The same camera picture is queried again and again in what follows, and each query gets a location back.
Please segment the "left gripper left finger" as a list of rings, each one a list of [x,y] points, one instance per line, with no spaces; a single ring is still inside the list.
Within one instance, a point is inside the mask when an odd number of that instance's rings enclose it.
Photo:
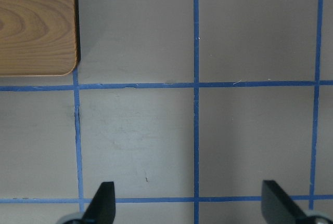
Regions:
[[[114,182],[102,182],[79,223],[112,224],[115,216]]]

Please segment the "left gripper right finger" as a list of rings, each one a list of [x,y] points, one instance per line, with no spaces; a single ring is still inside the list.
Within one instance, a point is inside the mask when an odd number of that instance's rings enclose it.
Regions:
[[[312,223],[308,216],[274,180],[263,180],[261,213],[270,224]]]

